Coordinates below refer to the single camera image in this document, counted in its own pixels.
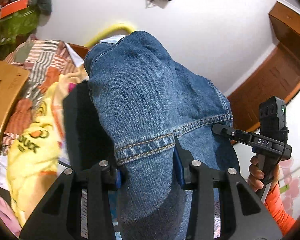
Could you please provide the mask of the person's right hand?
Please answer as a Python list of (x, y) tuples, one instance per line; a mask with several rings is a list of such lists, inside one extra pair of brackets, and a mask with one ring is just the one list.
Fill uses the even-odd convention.
[[(257, 156), (253, 156), (250, 160), (251, 165), (249, 166), (249, 177), (248, 177), (248, 185), (251, 189), (256, 192), (263, 188), (264, 184), (261, 182), (261, 179), (264, 178), (264, 173), (258, 168), (258, 158)], [(273, 170), (273, 180), (270, 186), (270, 192), (273, 188), (278, 184), (280, 178), (280, 166), (277, 164)]]

